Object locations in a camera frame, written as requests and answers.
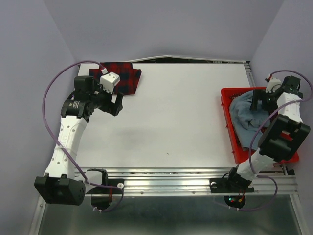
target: plaid cloth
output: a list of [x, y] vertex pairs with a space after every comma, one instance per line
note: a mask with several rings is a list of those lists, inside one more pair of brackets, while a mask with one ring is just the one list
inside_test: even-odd
[[[101, 63], [108, 72], [115, 72], [120, 77], [120, 82], [114, 88], [114, 94], [121, 92], [124, 95], [135, 94], [141, 76], [141, 70], [133, 69], [130, 62]], [[93, 76], [98, 82], [102, 76], [100, 69], [89, 69], [89, 76]]]

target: white table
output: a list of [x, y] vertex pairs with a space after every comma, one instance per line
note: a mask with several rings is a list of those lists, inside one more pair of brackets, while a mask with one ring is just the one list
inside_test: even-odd
[[[97, 65], [83, 64], [79, 75]], [[83, 134], [82, 167], [233, 167], [221, 88], [248, 87], [242, 64], [134, 64], [135, 95], [113, 117], [95, 110]]]

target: red basket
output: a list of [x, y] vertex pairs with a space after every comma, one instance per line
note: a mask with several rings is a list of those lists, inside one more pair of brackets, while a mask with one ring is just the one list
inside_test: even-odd
[[[233, 149], [233, 154], [235, 157], [236, 164], [242, 163], [248, 159], [248, 150], [243, 151], [241, 148], [239, 139], [237, 137], [236, 132], [234, 131], [233, 125], [231, 123], [230, 114], [229, 114], [229, 106], [234, 98], [242, 95], [245, 92], [255, 90], [255, 89], [265, 89], [265, 87], [247, 87], [247, 88], [223, 88], [221, 90], [221, 101], [224, 110], [224, 115], [226, 119], [226, 127], [228, 129], [231, 146]], [[280, 163], [294, 163], [299, 161], [299, 155], [296, 152], [291, 159], [288, 161], [282, 160]]]

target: blue cloth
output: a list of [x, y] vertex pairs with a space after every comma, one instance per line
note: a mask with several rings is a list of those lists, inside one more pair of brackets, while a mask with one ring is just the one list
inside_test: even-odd
[[[261, 108], [261, 101], [258, 101], [258, 109], [251, 111], [253, 91], [246, 92], [239, 97], [234, 98], [229, 106], [231, 122], [243, 149], [249, 148], [251, 140], [262, 123], [268, 118], [268, 111]], [[258, 148], [258, 142], [262, 133], [259, 132], [252, 149]]]

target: wall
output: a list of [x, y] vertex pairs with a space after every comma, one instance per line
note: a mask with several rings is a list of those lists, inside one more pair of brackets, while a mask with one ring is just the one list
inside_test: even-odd
[[283, 0], [44, 0], [75, 59], [251, 60]]
[[[0, 234], [28, 234], [53, 142], [41, 101], [52, 77], [74, 59], [41, 0], [2, 1], [0, 8]], [[74, 71], [60, 77], [47, 104], [53, 130]]]
[[[257, 86], [265, 85], [265, 77], [275, 70], [290, 69], [306, 75], [313, 82], [313, 1], [285, 0], [271, 27], [251, 61]], [[305, 81], [301, 91], [308, 96], [310, 89]], [[301, 117], [313, 129], [313, 102], [301, 104]], [[301, 161], [295, 166], [300, 199], [307, 216], [313, 221], [313, 133], [299, 149]]]

